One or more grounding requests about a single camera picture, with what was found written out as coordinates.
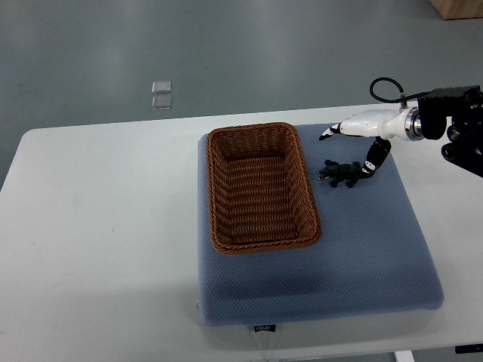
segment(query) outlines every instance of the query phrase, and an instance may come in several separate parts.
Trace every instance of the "blue cushion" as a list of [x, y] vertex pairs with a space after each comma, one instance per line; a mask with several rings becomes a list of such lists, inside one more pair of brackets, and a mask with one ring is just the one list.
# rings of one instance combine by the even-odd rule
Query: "blue cushion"
[[311, 247], [245, 255], [210, 241], [206, 135], [198, 143], [199, 315], [206, 326], [280, 324], [437, 309], [441, 284], [397, 168], [389, 155], [353, 189], [318, 181], [326, 159], [365, 161], [374, 139], [334, 135], [330, 124], [296, 126], [322, 223]]

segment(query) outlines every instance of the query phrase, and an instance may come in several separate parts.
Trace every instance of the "brown woven basket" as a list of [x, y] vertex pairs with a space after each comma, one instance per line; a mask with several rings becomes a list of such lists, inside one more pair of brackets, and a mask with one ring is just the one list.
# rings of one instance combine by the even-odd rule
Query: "brown woven basket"
[[297, 130], [287, 123], [208, 134], [211, 243], [221, 253], [308, 247], [321, 223]]

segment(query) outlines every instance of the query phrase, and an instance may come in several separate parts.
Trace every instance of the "robotic arm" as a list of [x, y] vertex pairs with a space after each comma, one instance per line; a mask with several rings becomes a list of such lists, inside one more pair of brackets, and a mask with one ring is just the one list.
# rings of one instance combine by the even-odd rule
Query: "robotic arm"
[[[390, 81], [401, 93], [397, 100], [387, 100], [374, 93], [379, 81]], [[378, 78], [370, 86], [371, 95], [385, 103], [401, 103], [397, 110], [370, 110], [329, 127], [320, 137], [325, 140], [335, 133], [353, 137], [376, 137], [369, 149], [362, 173], [373, 173], [391, 150], [389, 139], [407, 141], [440, 139], [446, 118], [452, 125], [447, 135], [450, 143], [441, 153], [445, 160], [483, 177], [483, 93], [479, 86], [439, 88], [430, 92], [406, 96], [401, 85], [391, 78]], [[408, 100], [417, 98], [418, 107], [408, 107]]]

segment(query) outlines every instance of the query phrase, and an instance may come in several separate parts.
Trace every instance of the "gray floor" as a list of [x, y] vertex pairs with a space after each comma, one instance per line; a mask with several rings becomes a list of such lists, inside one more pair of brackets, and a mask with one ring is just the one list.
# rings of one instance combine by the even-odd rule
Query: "gray floor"
[[[408, 93], [483, 85], [482, 44], [483, 19], [443, 21], [427, 0], [3, 0], [0, 185], [33, 128], [375, 103], [379, 76]], [[155, 112], [160, 79], [173, 107]], [[337, 362], [369, 360], [394, 357]]]

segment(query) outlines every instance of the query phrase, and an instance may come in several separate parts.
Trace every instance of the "toy crocodile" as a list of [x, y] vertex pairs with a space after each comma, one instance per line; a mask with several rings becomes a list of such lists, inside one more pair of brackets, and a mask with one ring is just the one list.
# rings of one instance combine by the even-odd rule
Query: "toy crocodile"
[[319, 171], [318, 179], [324, 180], [335, 178], [330, 182], [332, 187], [337, 187], [345, 179], [347, 187], [352, 188], [360, 179], [372, 177], [374, 172], [366, 173], [362, 171], [360, 162], [354, 161], [352, 164], [339, 164], [338, 162], [326, 160], [325, 167]]

